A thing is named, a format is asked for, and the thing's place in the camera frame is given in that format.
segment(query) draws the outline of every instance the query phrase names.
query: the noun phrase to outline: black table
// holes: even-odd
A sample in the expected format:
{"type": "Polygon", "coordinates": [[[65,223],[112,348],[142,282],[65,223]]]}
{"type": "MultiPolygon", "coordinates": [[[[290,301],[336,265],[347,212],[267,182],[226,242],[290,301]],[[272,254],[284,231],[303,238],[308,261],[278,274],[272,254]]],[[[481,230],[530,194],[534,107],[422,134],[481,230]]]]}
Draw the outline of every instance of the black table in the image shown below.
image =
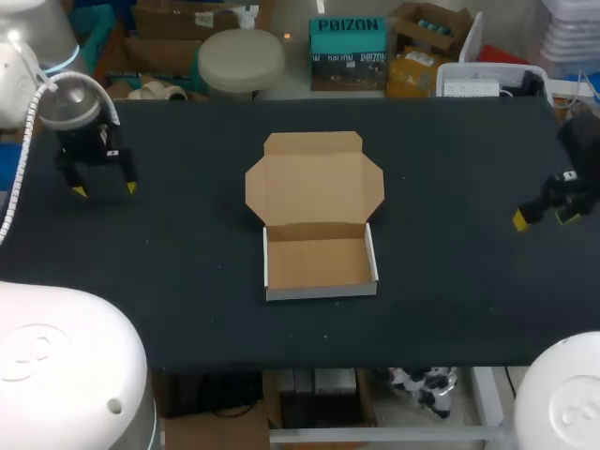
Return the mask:
{"type": "Polygon", "coordinates": [[[0,247],[0,279],[106,298],[156,368],[518,365],[600,328],[600,211],[568,226],[548,215],[524,234],[511,222],[568,168],[543,99],[119,110],[137,195],[71,195],[47,133],[0,247]],[[262,223],[245,205],[244,174],[271,132],[310,130],[356,130],[383,168],[386,200],[371,219],[380,290],[267,304],[262,223]]]}

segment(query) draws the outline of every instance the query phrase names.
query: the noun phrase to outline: brown box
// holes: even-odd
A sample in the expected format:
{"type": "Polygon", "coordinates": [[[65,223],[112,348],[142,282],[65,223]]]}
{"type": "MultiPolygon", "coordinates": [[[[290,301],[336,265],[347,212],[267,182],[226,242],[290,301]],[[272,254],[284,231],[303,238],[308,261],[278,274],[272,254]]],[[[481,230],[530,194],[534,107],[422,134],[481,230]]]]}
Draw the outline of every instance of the brown box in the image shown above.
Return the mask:
{"type": "MultiPolygon", "coordinates": [[[[261,0],[255,22],[268,30],[276,0],[261,0]]],[[[191,3],[176,0],[138,0],[132,8],[140,38],[207,40],[215,33],[239,28],[236,4],[191,3]]]]}
{"type": "MultiPolygon", "coordinates": [[[[262,373],[264,408],[275,428],[370,428],[377,426],[368,375],[356,370],[356,393],[351,396],[280,394],[275,371],[262,373]]],[[[284,444],[286,450],[350,450],[360,442],[284,444]]]]}
{"type": "Polygon", "coordinates": [[[353,131],[274,133],[246,174],[247,205],[263,220],[266,299],[374,295],[370,227],[383,171],[353,131]]]}
{"type": "Polygon", "coordinates": [[[455,61],[458,60],[473,25],[473,18],[466,8],[455,12],[430,3],[403,3],[390,16],[398,17],[394,28],[397,33],[397,53],[402,53],[405,46],[413,44],[455,61]],[[419,26],[421,20],[447,26],[452,30],[453,36],[419,26]]]}
{"type": "MultiPolygon", "coordinates": [[[[248,407],[228,410],[235,416],[248,407]]],[[[268,450],[269,426],[262,401],[239,417],[224,419],[212,413],[164,421],[166,450],[268,450]]]]}
{"type": "Polygon", "coordinates": [[[107,51],[102,55],[101,64],[98,64],[99,74],[95,78],[104,86],[120,81],[135,86],[144,74],[165,84],[178,85],[189,92],[198,93],[201,89],[200,77],[193,80],[191,74],[200,45],[200,41],[194,40],[127,37],[124,32],[117,31],[109,39],[107,51]]]}
{"type": "Polygon", "coordinates": [[[239,417],[220,418],[212,413],[166,419],[176,412],[194,409],[203,384],[203,375],[182,376],[152,372],[152,387],[165,431],[166,450],[268,450],[268,415],[263,400],[221,412],[239,417]]]}

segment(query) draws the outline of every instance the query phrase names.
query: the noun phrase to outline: white container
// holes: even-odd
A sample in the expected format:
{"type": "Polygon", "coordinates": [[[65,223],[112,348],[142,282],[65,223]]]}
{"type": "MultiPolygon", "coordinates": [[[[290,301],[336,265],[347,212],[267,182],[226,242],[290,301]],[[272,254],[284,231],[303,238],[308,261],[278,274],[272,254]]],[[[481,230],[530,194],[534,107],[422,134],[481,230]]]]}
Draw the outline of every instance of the white container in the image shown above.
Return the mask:
{"type": "Polygon", "coordinates": [[[527,26],[527,58],[550,78],[600,70],[600,0],[538,0],[527,26]]]}
{"type": "MultiPolygon", "coordinates": [[[[436,97],[443,97],[443,85],[446,80],[498,80],[500,86],[519,87],[527,70],[539,75],[544,80],[544,86],[548,86],[548,75],[541,67],[537,66],[501,63],[443,64],[438,68],[436,97]]],[[[546,97],[548,103],[553,106],[554,101],[548,89],[546,89],[546,97]]]]}
{"type": "Polygon", "coordinates": [[[471,31],[467,35],[465,45],[462,46],[459,63],[476,63],[479,54],[484,48],[484,13],[478,12],[472,21],[471,31]]]}

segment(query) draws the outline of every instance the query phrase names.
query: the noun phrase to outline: teal box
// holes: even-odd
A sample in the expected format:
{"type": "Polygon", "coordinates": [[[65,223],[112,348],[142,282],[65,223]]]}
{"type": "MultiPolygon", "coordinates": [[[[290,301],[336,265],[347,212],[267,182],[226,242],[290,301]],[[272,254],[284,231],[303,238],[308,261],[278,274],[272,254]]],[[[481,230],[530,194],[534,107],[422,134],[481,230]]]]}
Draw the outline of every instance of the teal box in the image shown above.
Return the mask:
{"type": "Polygon", "coordinates": [[[312,89],[383,90],[387,75],[384,17],[310,20],[312,89]]]}
{"type": "Polygon", "coordinates": [[[78,7],[73,9],[68,19],[75,35],[78,38],[85,37],[80,52],[90,73],[94,73],[111,31],[116,25],[113,7],[111,5],[78,7]]]}

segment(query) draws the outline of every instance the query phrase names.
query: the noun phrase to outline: cardboard box flap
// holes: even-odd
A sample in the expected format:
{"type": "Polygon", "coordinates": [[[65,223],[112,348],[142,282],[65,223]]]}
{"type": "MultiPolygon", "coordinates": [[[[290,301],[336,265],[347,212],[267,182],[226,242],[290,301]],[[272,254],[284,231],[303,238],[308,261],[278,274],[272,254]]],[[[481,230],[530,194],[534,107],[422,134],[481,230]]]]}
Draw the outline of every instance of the cardboard box flap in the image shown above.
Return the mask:
{"type": "Polygon", "coordinates": [[[365,223],[383,201],[383,171],[354,132],[276,133],[247,172],[247,205],[267,226],[365,223]]]}

